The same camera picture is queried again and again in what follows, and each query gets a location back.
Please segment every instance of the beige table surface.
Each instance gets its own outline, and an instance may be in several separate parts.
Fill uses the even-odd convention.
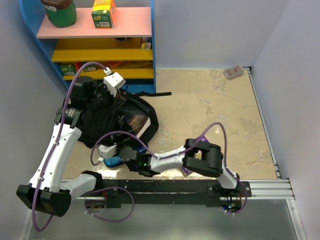
[[[227,80],[222,70],[157,70],[156,83],[158,93],[172,92],[172,96],[144,97],[155,108],[159,120],[159,130],[149,143],[154,153],[176,149],[186,139],[199,136],[210,123],[221,122],[227,132],[228,166],[242,179],[277,179],[247,72]],[[220,127],[213,127],[206,138],[224,149]],[[92,166],[90,151],[83,143],[76,143],[64,179],[77,178],[84,170],[101,173],[104,179],[150,179],[130,172],[125,165],[112,170],[104,163]],[[185,178],[178,169],[153,178],[206,179],[196,173]]]

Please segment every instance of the black strap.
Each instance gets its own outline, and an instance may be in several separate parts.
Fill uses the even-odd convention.
[[[167,91],[167,92],[159,92],[159,93],[148,93],[145,91],[141,91],[135,94],[137,97],[142,97],[142,96],[148,96],[148,97],[164,97],[164,96],[171,96],[172,92]]]

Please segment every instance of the bookshelf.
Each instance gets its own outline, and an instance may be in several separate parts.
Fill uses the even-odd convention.
[[[59,80],[69,87],[72,76],[63,76],[60,63],[150,61],[142,66],[113,68],[126,79],[124,88],[131,93],[156,93],[156,59],[154,34],[154,0],[151,7],[117,7],[114,26],[97,29],[92,8],[77,8],[77,22],[69,27],[55,27],[46,16],[39,0],[19,0],[27,29],[55,69]],[[119,41],[115,38],[130,38]],[[152,38],[152,50],[141,50],[142,37]],[[82,72],[95,80],[105,77],[102,69]]]

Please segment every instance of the gray wall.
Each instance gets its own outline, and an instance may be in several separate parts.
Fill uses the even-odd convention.
[[[92,7],[94,0],[75,0]],[[252,66],[289,0],[155,0],[157,67]],[[118,7],[150,0],[116,0]]]
[[[253,66],[281,176],[290,177],[309,240],[320,236],[320,2],[291,0]]]
[[[18,1],[0,1],[0,235],[19,237],[27,208],[16,196],[47,149],[65,94],[27,32]]]

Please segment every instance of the green container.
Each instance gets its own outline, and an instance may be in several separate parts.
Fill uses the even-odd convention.
[[[50,22],[59,28],[69,27],[77,21],[74,0],[41,0]]]

